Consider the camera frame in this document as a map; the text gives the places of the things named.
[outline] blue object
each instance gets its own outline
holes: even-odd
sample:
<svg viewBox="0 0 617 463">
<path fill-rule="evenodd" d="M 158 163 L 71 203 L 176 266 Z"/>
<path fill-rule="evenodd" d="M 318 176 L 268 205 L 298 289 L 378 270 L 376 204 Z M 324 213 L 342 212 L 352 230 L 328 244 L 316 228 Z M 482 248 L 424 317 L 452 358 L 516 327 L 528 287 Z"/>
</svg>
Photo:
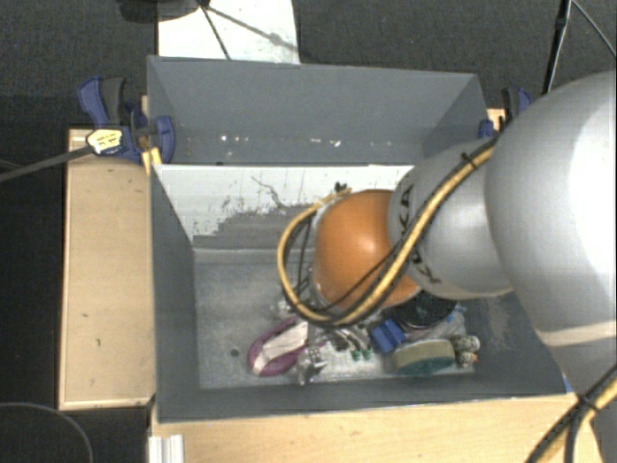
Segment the blue object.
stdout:
<svg viewBox="0 0 617 463">
<path fill-rule="evenodd" d="M 517 93 L 519 98 L 519 113 L 522 113 L 529 108 L 529 105 L 533 102 L 533 99 L 531 98 L 531 95 L 523 88 L 518 88 Z"/>
<path fill-rule="evenodd" d="M 495 125 L 493 124 L 493 121 L 487 119 L 480 122 L 478 139 L 492 139 L 493 136 L 495 136 Z"/>
<path fill-rule="evenodd" d="M 392 319 L 387 319 L 373 328 L 370 337 L 382 353 L 390 353 L 407 339 L 403 330 Z"/>
<path fill-rule="evenodd" d="M 94 76 L 85 81 L 77 89 L 77 98 L 81 109 L 87 113 L 93 121 L 94 128 L 112 127 L 122 133 L 122 148 L 119 150 L 106 150 L 98 155 L 116 156 L 132 161 L 136 164 L 142 162 L 142 152 L 137 143 L 142 136 L 158 136 L 158 148 L 161 151 L 161 160 L 169 163 L 174 157 L 175 133 L 170 117 L 158 117 L 154 125 L 148 125 L 148 118 L 142 112 L 139 104 L 129 101 L 123 104 L 121 93 L 124 84 L 123 79 L 109 79 L 109 83 L 103 85 L 104 79 Z M 130 118 L 132 125 L 122 122 L 119 114 L 123 108 Z"/>
</svg>

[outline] metal bracket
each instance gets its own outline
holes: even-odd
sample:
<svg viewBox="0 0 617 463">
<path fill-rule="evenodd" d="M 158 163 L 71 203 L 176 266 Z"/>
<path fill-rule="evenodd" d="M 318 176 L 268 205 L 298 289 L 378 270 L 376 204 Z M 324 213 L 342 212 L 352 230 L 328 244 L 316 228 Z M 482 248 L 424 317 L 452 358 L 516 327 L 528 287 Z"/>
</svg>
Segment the metal bracket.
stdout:
<svg viewBox="0 0 617 463">
<path fill-rule="evenodd" d="M 148 437 L 148 463 L 184 463 L 184 438 L 180 434 Z"/>
</svg>

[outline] wooden board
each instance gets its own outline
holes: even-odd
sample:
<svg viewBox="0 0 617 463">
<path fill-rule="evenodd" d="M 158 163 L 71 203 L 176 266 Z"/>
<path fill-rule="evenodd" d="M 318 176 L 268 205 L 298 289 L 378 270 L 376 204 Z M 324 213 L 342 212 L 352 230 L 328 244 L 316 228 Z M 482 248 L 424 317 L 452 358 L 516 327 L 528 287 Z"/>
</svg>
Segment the wooden board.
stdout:
<svg viewBox="0 0 617 463">
<path fill-rule="evenodd" d="M 85 131 L 70 133 L 72 149 Z M 67 170 L 59 405 L 146 404 L 154 393 L 148 180 L 143 168 L 88 156 Z M 158 424 L 182 434 L 186 463 L 524 461 L 572 395 L 219 422 Z M 578 461 L 600 462 L 583 427 Z M 555 455 L 552 461 L 562 461 Z"/>
<path fill-rule="evenodd" d="M 573 395 L 222 422 L 152 424 L 182 434 L 186 463 L 523 463 Z M 581 429 L 577 462 L 601 458 Z M 550 460 L 563 462 L 563 451 Z"/>
<path fill-rule="evenodd" d="M 87 131 L 71 131 L 69 145 Z M 67 168 L 58 402 L 62 410 L 146 404 L 154 339 L 142 167 L 93 155 Z"/>
</svg>

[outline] black carpet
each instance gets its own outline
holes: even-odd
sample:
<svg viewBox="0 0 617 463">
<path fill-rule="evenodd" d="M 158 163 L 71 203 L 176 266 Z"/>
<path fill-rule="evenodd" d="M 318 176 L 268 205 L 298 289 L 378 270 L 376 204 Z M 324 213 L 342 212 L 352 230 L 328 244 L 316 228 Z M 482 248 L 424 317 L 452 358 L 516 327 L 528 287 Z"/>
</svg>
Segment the black carpet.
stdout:
<svg viewBox="0 0 617 463">
<path fill-rule="evenodd" d="M 494 107 L 510 84 L 540 93 L 559 4 L 293 1 L 303 62 L 475 72 Z M 617 0 L 578 1 L 614 46 Z M 88 122 L 75 88 L 92 75 L 124 76 L 127 95 L 144 93 L 154 18 L 154 6 L 139 0 L 0 0 L 0 159 L 27 164 L 62 152 L 70 125 Z M 614 67 L 573 10 L 555 86 Z M 63 178 L 58 168 L 0 185 L 0 402 L 56 402 Z M 144 410 L 75 419 L 97 463 L 142 460 Z M 0 427 L 16 421 L 15 413 L 0 410 Z M 53 433 L 38 435 L 51 440 Z M 0 437 L 0 461 L 18 461 L 9 459 L 17 444 Z"/>
</svg>

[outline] gray bin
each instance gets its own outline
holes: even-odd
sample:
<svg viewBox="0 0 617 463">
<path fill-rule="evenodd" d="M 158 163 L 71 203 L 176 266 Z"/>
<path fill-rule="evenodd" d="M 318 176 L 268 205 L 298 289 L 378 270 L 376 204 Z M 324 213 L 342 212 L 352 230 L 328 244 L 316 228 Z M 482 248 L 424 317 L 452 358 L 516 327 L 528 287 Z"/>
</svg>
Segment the gray bin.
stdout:
<svg viewBox="0 0 617 463">
<path fill-rule="evenodd" d="M 473 372 L 305 387 L 246 372 L 246 341 L 275 323 L 285 221 L 337 181 L 393 188 L 410 165 L 474 139 L 486 117 L 475 76 L 150 57 L 148 99 L 178 137 L 151 184 L 162 422 L 564 391 L 513 295 L 465 304 L 483 340 Z"/>
</svg>

